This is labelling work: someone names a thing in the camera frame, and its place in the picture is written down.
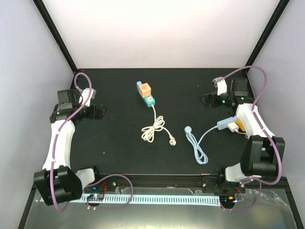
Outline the peach dragon cube adapter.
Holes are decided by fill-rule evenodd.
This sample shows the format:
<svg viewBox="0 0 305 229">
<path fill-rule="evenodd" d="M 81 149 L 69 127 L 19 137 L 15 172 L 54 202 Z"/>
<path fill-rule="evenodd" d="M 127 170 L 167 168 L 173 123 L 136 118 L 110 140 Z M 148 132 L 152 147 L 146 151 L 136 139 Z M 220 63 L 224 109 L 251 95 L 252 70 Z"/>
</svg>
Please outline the peach dragon cube adapter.
<svg viewBox="0 0 305 229">
<path fill-rule="evenodd" d="M 148 83 L 143 83 L 139 86 L 139 93 L 142 98 L 146 98 L 151 95 L 151 87 Z"/>
</svg>

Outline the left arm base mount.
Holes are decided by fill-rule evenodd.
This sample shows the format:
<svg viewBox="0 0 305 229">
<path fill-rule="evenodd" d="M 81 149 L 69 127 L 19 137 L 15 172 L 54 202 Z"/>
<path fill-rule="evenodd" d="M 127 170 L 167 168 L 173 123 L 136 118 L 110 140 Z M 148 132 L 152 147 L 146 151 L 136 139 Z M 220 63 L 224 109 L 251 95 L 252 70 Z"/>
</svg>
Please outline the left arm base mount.
<svg viewBox="0 0 305 229">
<path fill-rule="evenodd" d="M 99 182 L 95 186 L 85 187 L 83 193 L 97 193 L 97 194 L 109 194 L 115 192 L 117 177 L 110 177 L 102 182 Z"/>
</svg>

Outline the yellow cube adapter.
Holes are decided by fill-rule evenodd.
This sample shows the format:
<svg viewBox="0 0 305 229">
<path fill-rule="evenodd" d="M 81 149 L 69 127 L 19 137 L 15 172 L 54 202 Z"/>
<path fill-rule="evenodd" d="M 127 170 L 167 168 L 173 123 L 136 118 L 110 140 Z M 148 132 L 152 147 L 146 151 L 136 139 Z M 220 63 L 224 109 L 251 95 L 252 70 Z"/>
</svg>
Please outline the yellow cube adapter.
<svg viewBox="0 0 305 229">
<path fill-rule="evenodd" d="M 240 119 L 237 120 L 237 125 L 243 132 L 245 132 L 245 127 Z"/>
</svg>

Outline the white usb charger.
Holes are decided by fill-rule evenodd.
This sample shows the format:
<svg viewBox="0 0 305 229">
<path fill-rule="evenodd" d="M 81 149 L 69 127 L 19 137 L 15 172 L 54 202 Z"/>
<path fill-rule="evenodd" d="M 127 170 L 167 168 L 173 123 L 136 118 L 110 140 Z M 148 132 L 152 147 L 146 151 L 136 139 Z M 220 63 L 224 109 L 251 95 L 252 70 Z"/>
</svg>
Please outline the white usb charger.
<svg viewBox="0 0 305 229">
<path fill-rule="evenodd" d="M 231 122 L 227 125 L 231 132 L 238 132 L 239 126 L 235 122 Z"/>
</svg>

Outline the small blue plug adapter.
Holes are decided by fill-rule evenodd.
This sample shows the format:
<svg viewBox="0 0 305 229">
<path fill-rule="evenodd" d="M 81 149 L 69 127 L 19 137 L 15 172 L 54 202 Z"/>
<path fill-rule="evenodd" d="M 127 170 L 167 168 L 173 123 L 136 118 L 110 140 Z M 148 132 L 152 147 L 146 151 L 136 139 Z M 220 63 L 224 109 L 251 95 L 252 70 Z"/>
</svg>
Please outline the small blue plug adapter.
<svg viewBox="0 0 305 229">
<path fill-rule="evenodd" d="M 139 87 L 140 85 L 142 85 L 142 82 L 141 82 L 141 81 L 138 81 L 138 82 L 136 83 L 136 85 L 137 85 L 137 87 Z"/>
</svg>

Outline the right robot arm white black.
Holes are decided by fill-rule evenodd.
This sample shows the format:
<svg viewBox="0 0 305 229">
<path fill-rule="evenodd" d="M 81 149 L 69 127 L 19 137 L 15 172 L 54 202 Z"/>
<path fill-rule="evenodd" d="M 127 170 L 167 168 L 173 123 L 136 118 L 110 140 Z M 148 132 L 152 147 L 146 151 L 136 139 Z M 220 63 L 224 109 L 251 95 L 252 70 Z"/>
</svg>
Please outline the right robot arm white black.
<svg viewBox="0 0 305 229">
<path fill-rule="evenodd" d="M 229 193 L 252 181 L 277 184 L 282 176 L 285 141 L 276 137 L 264 123 L 254 98 L 248 96 L 247 79 L 232 79 L 230 91 L 227 91 L 223 77 L 213 79 L 213 84 L 217 91 L 202 96 L 200 100 L 206 107 L 225 105 L 232 109 L 234 116 L 217 122 L 212 129 L 242 130 L 248 138 L 240 162 L 218 173 L 215 181 L 217 189 L 221 193 Z"/>
</svg>

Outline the teal power strip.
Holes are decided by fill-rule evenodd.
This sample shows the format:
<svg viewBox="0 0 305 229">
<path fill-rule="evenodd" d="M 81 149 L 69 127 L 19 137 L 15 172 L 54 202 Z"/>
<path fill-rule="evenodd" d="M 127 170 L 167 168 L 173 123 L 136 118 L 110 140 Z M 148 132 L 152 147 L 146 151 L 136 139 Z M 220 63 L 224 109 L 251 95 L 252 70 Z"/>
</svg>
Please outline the teal power strip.
<svg viewBox="0 0 305 229">
<path fill-rule="evenodd" d="M 152 96 L 152 94 L 146 98 L 142 98 L 145 102 L 145 104 L 148 106 L 148 107 L 152 107 L 153 105 L 155 105 L 155 99 L 154 97 Z"/>
</svg>

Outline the light blue power strip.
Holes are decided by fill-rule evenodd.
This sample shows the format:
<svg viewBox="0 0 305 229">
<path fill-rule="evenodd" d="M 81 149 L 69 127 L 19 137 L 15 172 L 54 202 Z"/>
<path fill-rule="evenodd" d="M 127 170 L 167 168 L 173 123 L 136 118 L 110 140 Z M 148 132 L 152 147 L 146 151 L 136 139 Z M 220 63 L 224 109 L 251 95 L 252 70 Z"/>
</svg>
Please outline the light blue power strip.
<svg viewBox="0 0 305 229">
<path fill-rule="evenodd" d="M 228 127 L 230 123 L 236 123 L 238 120 L 237 116 L 229 117 L 224 120 L 218 121 L 216 126 L 218 130 L 223 130 Z"/>
</svg>

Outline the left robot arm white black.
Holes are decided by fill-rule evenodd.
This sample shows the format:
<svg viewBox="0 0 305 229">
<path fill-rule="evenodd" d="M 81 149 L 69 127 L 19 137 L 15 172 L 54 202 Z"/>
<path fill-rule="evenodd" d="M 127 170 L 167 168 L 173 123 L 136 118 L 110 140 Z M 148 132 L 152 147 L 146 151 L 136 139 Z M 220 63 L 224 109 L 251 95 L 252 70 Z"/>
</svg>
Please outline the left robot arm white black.
<svg viewBox="0 0 305 229">
<path fill-rule="evenodd" d="M 101 120 L 106 112 L 102 104 L 93 105 L 94 89 L 57 92 L 58 103 L 50 116 L 51 142 L 46 161 L 33 177 L 44 203 L 48 206 L 79 199 L 85 187 L 98 190 L 102 178 L 96 166 L 73 172 L 70 164 L 72 138 L 83 119 Z"/>
</svg>

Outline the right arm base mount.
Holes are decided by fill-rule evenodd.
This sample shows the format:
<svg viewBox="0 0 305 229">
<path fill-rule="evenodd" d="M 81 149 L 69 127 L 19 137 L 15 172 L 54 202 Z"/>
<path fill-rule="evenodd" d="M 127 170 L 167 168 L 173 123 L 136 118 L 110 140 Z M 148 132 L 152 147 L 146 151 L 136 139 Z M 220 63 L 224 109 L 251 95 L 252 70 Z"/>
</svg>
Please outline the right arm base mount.
<svg viewBox="0 0 305 229">
<path fill-rule="evenodd" d="M 245 188 L 239 183 L 228 182 L 224 177 L 203 176 L 201 178 L 203 193 L 213 193 L 215 195 L 234 195 L 235 193 L 245 193 Z"/>
</svg>

